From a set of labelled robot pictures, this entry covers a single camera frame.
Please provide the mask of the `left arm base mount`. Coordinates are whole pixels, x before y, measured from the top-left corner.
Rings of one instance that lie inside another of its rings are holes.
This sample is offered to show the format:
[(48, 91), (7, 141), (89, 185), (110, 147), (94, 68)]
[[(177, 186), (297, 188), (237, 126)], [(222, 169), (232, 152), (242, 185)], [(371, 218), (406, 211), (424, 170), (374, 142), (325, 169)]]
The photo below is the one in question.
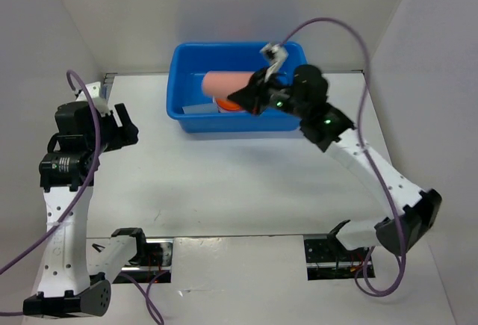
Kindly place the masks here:
[(173, 262), (173, 240), (121, 235), (94, 241), (87, 266), (92, 284), (107, 280), (110, 284), (127, 282), (124, 274), (139, 283), (169, 282)]

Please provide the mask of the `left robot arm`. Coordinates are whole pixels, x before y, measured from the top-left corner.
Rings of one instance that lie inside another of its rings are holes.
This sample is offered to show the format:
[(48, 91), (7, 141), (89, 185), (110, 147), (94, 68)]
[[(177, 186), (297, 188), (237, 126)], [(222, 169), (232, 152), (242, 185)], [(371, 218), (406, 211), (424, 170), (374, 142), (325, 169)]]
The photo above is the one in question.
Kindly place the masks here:
[(36, 318), (101, 317), (110, 305), (111, 283), (128, 262), (144, 263), (149, 247), (142, 229), (117, 229), (99, 260), (88, 265), (87, 218), (99, 166), (94, 156), (136, 144), (139, 131), (123, 104), (92, 111), (85, 101), (66, 103), (55, 122), (58, 131), (39, 165), (51, 236), (40, 283), (22, 311)]

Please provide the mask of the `purple plate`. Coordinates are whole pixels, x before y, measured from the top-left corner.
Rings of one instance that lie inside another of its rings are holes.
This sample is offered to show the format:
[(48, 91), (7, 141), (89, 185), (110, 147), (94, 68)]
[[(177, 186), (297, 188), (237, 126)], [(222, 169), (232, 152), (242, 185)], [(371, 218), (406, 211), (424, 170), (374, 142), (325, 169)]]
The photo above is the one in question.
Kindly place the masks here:
[(213, 102), (215, 108), (217, 109), (217, 112), (220, 112), (220, 108), (219, 108), (219, 106), (218, 106), (218, 104), (217, 104), (217, 100), (216, 100), (215, 97), (212, 97), (212, 102)]

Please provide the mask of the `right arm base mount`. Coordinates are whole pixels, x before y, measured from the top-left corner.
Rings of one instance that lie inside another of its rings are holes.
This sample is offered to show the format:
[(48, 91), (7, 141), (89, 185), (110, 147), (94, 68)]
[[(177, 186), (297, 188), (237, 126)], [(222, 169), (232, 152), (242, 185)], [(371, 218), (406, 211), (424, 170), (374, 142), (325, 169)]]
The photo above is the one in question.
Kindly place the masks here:
[(303, 245), (308, 281), (354, 279), (369, 250), (334, 251), (325, 235), (304, 236)]

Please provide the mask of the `orange plate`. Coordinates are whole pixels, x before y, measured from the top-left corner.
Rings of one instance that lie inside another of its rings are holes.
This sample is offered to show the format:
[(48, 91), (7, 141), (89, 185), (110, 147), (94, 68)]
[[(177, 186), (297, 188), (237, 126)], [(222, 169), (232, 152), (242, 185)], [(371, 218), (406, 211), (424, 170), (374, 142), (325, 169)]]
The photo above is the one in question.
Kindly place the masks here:
[(231, 102), (228, 99), (217, 99), (217, 104), (220, 108), (220, 113), (240, 113), (244, 112), (241, 106), (238, 104)]

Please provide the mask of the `blue cup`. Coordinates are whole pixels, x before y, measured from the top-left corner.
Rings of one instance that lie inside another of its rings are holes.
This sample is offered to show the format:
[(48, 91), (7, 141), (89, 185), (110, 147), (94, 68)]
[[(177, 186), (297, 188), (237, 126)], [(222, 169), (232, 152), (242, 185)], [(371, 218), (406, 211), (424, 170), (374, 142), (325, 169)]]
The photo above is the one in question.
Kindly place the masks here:
[(204, 103), (197, 105), (187, 105), (182, 108), (184, 114), (214, 114), (218, 112), (215, 103)]

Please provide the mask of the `salmon pink cup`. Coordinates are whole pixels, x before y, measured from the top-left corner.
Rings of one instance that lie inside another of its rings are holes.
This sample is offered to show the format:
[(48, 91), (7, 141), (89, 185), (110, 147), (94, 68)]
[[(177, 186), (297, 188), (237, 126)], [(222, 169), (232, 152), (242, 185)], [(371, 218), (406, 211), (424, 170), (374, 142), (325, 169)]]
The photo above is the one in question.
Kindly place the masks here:
[(226, 99), (245, 88), (252, 75), (252, 72), (207, 72), (202, 80), (202, 92), (216, 99)]

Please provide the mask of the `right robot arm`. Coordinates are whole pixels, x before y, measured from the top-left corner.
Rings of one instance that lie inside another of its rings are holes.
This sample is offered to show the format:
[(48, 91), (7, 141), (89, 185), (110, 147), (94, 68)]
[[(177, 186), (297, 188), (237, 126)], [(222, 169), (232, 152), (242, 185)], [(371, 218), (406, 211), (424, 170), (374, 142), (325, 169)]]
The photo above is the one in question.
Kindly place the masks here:
[(354, 122), (328, 102), (329, 84), (317, 67), (298, 66), (289, 85), (265, 73), (261, 69), (233, 86), (228, 100), (256, 116), (274, 108), (299, 117), (304, 137), (354, 175), (384, 209), (383, 218), (340, 222), (327, 235), (330, 256), (343, 260), (353, 250), (378, 246), (396, 256), (407, 253), (434, 225), (441, 195), (410, 182), (359, 141)]

